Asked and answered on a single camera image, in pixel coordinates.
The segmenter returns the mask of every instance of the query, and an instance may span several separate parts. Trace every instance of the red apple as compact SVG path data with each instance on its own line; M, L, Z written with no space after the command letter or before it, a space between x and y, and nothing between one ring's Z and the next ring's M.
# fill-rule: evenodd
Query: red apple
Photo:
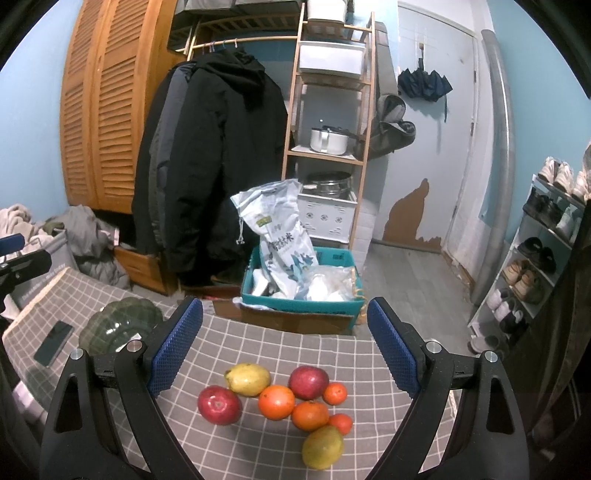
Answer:
M230 425L242 414L242 401L232 390L218 385L204 388L197 399L199 413L215 425Z
M291 373L287 386L297 398L314 400L329 386L329 375L321 368L303 365Z

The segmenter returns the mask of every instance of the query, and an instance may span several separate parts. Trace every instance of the storage bin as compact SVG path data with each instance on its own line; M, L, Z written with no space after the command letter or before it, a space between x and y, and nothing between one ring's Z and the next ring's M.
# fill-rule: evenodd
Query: storage bin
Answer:
M340 248L314 247L316 257L320 265L334 265L335 267L354 267L353 255L349 250ZM251 255L251 260L242 281L242 301L248 305L265 305L281 312L296 313L328 313L336 315L350 315L352 317L349 328L353 328L357 315L363 306L363 299L349 301L307 301L307 300L284 300L271 297L257 297L251 295L253 288L252 272L261 268L261 252L257 246ZM357 288L362 289L361 279L356 273Z
M349 243L357 197L349 193L349 200L300 193L297 198L300 221L313 238Z
M308 20L345 23L347 0L308 0Z
M361 78L365 47L325 41L303 41L300 47L300 71Z
M58 233L51 243L45 246L45 251L51 255L51 268L49 269L49 272L17 285L11 293L14 303L16 303L21 310L27 306L33 298L35 298L35 295L37 295L58 272L66 267L78 270L74 255L72 255L70 245L68 244L65 230Z
M302 0L236 0L244 15L293 14L301 9Z

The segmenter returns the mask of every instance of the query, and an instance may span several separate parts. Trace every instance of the blue wall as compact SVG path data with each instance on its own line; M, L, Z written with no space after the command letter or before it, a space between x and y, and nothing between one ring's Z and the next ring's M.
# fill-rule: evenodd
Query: blue wall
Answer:
M0 71L0 207L29 207L34 220L67 207L59 137L61 80L82 0L60 0Z
M591 100L554 44L514 0L488 0L488 4L509 78L515 121L515 189L506 236L510 242L531 176L544 159L552 156L568 162L575 177L581 169L591 138ZM488 225L495 185L492 175L481 214Z

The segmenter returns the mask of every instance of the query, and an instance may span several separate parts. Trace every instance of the brown shoe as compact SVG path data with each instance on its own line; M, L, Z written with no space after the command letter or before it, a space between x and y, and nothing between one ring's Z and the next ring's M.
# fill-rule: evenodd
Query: brown shoe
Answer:
M513 262L503 268L501 275L507 284L513 286L519 281L529 266L530 262L528 260L513 260Z
M544 285L540 275L533 270L527 270L519 282L513 287L515 296L526 303L536 305L544 299Z

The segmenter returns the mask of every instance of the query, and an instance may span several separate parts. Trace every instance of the metal pipe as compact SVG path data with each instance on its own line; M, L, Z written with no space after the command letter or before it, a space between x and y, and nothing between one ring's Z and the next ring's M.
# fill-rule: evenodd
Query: metal pipe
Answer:
M515 181L515 138L513 135L513 111L509 82L501 49L496 35L491 30L482 30L482 41L488 56L491 72L492 101L495 117L495 139L499 148L499 184L495 205L495 216L491 226L482 266L470 300L480 305L491 287L500 263L503 241L507 233L513 183Z

